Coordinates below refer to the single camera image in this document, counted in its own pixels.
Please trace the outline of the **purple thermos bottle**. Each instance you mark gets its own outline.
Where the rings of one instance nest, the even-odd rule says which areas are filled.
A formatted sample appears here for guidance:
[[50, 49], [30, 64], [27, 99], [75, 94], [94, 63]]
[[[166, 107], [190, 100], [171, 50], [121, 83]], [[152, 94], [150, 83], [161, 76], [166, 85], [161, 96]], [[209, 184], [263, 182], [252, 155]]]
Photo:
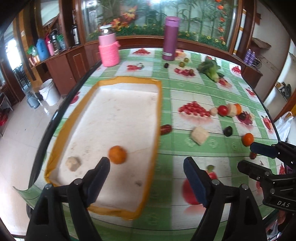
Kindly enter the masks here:
[[176, 56], [180, 18], [167, 16], [164, 30], [164, 43], [162, 58], [166, 61], [174, 61]]

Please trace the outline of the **white plastic bucket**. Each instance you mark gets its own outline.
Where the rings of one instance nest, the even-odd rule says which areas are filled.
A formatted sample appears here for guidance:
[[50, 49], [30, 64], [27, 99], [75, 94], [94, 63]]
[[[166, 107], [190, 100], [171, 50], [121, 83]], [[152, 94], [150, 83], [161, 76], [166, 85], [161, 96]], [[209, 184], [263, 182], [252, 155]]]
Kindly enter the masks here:
[[39, 93], [43, 100], [49, 105], [54, 106], [60, 100], [60, 93], [52, 78], [46, 80], [39, 88]]

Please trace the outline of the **red strawberry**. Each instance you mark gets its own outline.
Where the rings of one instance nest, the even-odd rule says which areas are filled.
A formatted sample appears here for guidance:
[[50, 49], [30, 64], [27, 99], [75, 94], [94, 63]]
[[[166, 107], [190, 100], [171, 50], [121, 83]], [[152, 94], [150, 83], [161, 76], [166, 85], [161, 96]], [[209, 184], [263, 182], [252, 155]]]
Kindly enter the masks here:
[[161, 135], [167, 135], [168, 133], [170, 133], [172, 131], [172, 126], [167, 124], [167, 125], [162, 125], [160, 127], [160, 133]]

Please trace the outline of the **purple striped bottles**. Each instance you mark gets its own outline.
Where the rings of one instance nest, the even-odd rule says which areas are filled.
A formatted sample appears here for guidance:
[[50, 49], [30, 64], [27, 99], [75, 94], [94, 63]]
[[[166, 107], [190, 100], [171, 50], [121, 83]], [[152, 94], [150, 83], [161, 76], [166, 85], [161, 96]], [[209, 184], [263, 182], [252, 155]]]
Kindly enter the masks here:
[[243, 61], [247, 65], [252, 65], [254, 60], [255, 60], [255, 52], [249, 48], [245, 54]]

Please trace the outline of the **small orange mandarin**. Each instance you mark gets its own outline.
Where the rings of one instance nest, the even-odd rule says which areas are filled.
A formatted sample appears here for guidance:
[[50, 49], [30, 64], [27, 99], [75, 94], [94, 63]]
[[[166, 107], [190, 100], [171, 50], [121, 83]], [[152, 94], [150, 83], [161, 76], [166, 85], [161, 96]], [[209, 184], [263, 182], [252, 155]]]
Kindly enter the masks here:
[[108, 152], [109, 159], [114, 164], [123, 164], [127, 158], [126, 150], [121, 146], [113, 146]]

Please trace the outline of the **white plastic bag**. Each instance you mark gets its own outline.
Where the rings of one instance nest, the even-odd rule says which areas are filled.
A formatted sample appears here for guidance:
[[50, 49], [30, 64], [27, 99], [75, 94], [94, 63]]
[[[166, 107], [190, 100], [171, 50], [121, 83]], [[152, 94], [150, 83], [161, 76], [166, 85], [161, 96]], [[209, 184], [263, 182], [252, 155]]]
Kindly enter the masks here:
[[288, 134], [290, 133], [290, 127], [292, 125], [292, 121], [293, 121], [293, 114], [291, 111], [288, 111], [275, 122], [277, 133], [282, 142], [287, 141]]

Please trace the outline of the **green bok choy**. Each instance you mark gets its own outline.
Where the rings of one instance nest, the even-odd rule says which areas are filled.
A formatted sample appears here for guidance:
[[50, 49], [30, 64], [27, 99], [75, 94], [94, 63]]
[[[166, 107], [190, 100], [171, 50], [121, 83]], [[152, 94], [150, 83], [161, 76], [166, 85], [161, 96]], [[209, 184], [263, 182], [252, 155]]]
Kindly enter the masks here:
[[218, 71], [220, 68], [215, 59], [206, 56], [204, 61], [198, 65], [197, 71], [205, 74], [210, 80], [217, 83], [220, 81], [220, 78], [224, 77], [224, 75]]

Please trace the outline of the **orange tangerine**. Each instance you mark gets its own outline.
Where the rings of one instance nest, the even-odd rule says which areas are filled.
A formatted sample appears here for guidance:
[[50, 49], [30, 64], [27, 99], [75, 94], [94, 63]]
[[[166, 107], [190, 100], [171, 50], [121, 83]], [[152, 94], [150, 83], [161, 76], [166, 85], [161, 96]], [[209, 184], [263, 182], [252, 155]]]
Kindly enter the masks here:
[[236, 115], [240, 115], [242, 113], [242, 107], [239, 104], [234, 104], [234, 106], [236, 107]]

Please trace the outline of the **dark purple plum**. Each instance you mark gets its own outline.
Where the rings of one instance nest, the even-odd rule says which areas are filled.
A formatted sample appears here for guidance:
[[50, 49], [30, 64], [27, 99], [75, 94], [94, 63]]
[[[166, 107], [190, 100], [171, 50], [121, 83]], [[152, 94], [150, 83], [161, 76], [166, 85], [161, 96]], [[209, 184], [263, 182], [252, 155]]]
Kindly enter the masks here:
[[240, 114], [238, 115], [238, 119], [239, 119], [240, 121], [245, 121], [246, 118], [247, 118], [247, 114], [246, 114], [245, 112], [242, 112], [242, 113], [240, 113]]

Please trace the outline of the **large orange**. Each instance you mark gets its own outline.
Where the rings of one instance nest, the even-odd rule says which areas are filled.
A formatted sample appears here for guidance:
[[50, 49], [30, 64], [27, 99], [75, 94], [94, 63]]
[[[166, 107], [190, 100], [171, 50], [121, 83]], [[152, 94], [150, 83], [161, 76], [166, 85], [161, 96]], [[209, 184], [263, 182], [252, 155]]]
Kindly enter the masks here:
[[246, 133], [241, 138], [242, 144], [249, 147], [254, 142], [254, 136], [252, 133]]

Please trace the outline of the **red tomato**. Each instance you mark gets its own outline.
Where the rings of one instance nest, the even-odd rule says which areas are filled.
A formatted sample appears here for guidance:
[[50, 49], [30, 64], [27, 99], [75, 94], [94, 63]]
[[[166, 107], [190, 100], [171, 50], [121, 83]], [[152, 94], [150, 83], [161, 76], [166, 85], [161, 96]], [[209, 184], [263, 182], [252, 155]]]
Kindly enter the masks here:
[[225, 105], [221, 105], [218, 108], [218, 114], [220, 116], [227, 116], [228, 115], [228, 108]]

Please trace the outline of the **pink crochet covered jar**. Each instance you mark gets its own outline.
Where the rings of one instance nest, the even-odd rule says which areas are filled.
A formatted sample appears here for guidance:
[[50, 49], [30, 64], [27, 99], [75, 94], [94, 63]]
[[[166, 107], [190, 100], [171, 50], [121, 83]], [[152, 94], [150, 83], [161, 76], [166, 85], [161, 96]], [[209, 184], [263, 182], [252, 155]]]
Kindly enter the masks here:
[[99, 27], [99, 53], [104, 67], [116, 66], [120, 62], [119, 47], [116, 33], [112, 25]]

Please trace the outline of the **grey metal kettle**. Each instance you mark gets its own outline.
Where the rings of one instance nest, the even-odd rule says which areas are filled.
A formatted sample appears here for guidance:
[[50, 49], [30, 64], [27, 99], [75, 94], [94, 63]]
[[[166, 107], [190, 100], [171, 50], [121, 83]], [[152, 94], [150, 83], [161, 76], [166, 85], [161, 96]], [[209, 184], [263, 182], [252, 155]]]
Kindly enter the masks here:
[[30, 106], [30, 108], [33, 109], [36, 109], [40, 106], [39, 99], [30, 91], [27, 93], [27, 103]]

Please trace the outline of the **dark avocado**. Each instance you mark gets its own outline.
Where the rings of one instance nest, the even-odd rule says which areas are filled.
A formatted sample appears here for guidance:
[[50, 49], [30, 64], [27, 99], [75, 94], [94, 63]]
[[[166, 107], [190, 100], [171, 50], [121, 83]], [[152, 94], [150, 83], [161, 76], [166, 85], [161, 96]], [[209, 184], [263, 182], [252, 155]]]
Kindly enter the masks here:
[[233, 135], [233, 128], [232, 126], [227, 126], [224, 130], [223, 130], [223, 134], [226, 137], [230, 137], [231, 135]]

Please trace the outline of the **yellow rimmed white tray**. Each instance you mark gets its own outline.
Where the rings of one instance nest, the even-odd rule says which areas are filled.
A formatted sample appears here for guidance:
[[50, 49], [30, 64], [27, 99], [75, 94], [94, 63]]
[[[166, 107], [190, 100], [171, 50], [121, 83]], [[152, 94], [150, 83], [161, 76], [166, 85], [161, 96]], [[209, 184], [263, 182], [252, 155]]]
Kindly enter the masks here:
[[[54, 186], [69, 184], [93, 169], [109, 149], [127, 152], [110, 172], [90, 211], [134, 220], [147, 202], [159, 145], [162, 83], [151, 78], [118, 76], [90, 87], [64, 122], [53, 145], [44, 178]], [[81, 166], [71, 172], [69, 157]]]

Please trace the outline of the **blue plastic jug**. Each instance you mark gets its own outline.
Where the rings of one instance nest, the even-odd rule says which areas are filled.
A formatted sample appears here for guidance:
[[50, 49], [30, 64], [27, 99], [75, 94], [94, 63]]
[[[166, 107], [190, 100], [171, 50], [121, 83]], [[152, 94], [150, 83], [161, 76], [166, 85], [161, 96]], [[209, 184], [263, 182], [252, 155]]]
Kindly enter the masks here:
[[44, 39], [39, 38], [37, 40], [36, 48], [41, 61], [45, 61], [49, 58], [50, 54]]

